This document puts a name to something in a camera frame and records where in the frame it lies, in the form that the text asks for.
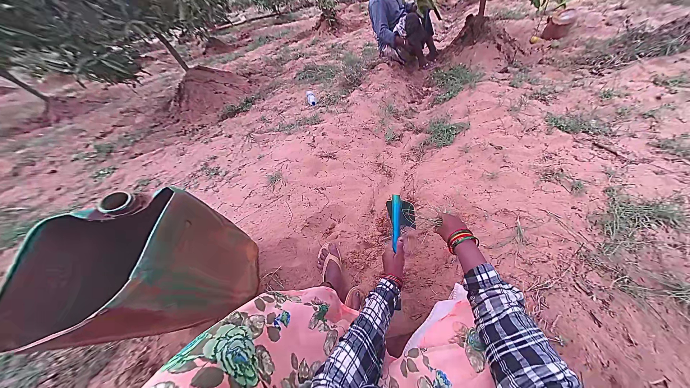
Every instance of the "plastic bottle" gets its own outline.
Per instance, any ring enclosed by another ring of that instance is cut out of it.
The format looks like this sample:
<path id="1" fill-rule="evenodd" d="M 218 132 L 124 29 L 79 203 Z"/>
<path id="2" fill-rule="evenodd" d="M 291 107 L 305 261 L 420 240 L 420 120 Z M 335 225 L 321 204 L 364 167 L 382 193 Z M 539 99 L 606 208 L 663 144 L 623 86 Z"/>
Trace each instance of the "plastic bottle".
<path id="1" fill-rule="evenodd" d="M 314 92 L 311 90 L 307 90 L 306 92 L 306 102 L 307 104 L 311 106 L 316 106 L 316 96 L 314 95 Z"/>

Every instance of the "checkered shirt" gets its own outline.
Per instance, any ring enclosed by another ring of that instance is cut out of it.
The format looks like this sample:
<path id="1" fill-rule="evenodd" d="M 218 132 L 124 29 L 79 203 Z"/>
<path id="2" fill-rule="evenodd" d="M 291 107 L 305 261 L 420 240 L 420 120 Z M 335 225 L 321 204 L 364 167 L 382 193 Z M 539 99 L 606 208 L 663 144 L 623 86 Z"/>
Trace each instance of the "checkered shirt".
<path id="1" fill-rule="evenodd" d="M 501 280 L 488 263 L 470 270 L 465 283 L 497 387 L 581 387 L 575 373 L 525 313 L 519 289 Z M 376 387 L 394 310 L 400 310 L 400 290 L 381 279 L 365 299 L 359 317 L 317 371 L 311 387 Z"/>

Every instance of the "bangle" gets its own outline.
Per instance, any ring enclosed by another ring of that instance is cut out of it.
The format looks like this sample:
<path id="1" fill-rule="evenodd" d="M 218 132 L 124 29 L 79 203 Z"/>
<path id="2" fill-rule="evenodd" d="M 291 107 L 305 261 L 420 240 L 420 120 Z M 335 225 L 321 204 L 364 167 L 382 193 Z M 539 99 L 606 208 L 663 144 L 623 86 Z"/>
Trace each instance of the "bangle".
<path id="1" fill-rule="evenodd" d="M 397 286 L 397 288 L 402 288 L 402 279 L 395 275 L 391 275 L 390 273 L 384 273 L 383 275 L 381 275 L 381 279 L 390 280 L 391 282 L 393 282 L 393 284 Z"/>
<path id="2" fill-rule="evenodd" d="M 468 238 L 468 237 L 474 237 L 474 235 L 473 235 L 472 233 L 461 233 L 461 234 L 459 234 L 459 235 L 456 235 L 456 236 L 453 237 L 452 239 L 450 239 L 450 240 L 448 241 L 448 251 L 450 251 L 451 254 L 452 254 L 452 253 L 453 253 L 453 248 L 452 248 L 452 247 L 455 245 L 455 242 L 458 241 L 458 240 L 466 239 L 466 238 Z"/>
<path id="3" fill-rule="evenodd" d="M 455 235 L 457 235 L 459 233 L 472 234 L 472 231 L 470 231 L 469 229 L 458 229 L 458 230 L 451 233 L 450 237 L 448 237 L 448 242 L 450 242 L 453 239 L 453 237 L 455 237 Z"/>
<path id="4" fill-rule="evenodd" d="M 477 246 L 479 246 L 479 239 L 476 238 L 475 236 L 468 236 L 468 237 L 463 237 L 461 239 L 458 239 L 453 242 L 453 245 L 451 246 L 451 253 L 455 255 L 455 247 L 460 245 L 462 242 L 467 241 L 467 240 L 475 240 L 475 243 Z"/>

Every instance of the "floral skirt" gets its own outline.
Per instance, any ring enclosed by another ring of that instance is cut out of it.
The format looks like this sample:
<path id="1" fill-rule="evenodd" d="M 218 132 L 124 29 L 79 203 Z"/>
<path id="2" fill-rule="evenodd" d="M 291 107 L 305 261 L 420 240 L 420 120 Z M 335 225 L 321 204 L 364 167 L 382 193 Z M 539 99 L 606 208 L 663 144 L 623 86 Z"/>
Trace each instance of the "floral skirt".
<path id="1" fill-rule="evenodd" d="M 333 289 L 269 291 L 214 324 L 173 356 L 144 388 L 309 388 L 356 319 Z M 439 302 L 396 359 L 382 387 L 494 387 L 464 290 Z"/>

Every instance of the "ground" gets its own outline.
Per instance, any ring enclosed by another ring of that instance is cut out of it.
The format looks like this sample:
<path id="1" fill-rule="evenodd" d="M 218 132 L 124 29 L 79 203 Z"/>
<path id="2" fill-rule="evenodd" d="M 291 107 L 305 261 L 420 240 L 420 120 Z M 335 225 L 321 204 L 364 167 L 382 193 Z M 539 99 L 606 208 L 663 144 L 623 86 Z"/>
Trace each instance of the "ground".
<path id="1" fill-rule="evenodd" d="M 676 53 L 690 44 L 688 19 L 662 33 L 688 7 L 573 1 L 569 35 L 530 45 L 540 16 L 529 3 L 490 1 L 487 36 L 461 46 L 451 42 L 478 4 L 439 3 L 445 50 L 432 71 L 377 60 L 364 2 L 341 4 L 332 32 L 313 31 L 308 8 L 219 32 L 230 52 L 180 46 L 191 64 L 229 74 L 183 80 L 160 50 L 136 88 L 50 77 L 42 91 L 92 109 L 43 128 L 22 127 L 41 102 L 3 88 L 1 265 L 36 220 L 175 185 L 256 241 L 262 288 L 317 284 L 329 241 L 348 281 L 372 287 L 390 239 L 385 201 L 400 193 L 419 228 L 391 334 L 414 330 L 462 276 L 431 233 L 436 212 L 451 211 L 585 386 L 689 386 L 690 52 Z M 626 32 L 642 22 L 661 28 Z M 639 42 L 649 47 L 621 51 Z M 0 371 L 34 376 L 27 387 L 59 385 L 65 369 L 81 387 L 139 387 L 195 332 L 4 358 Z M 55 362 L 78 357 L 103 362 Z"/>

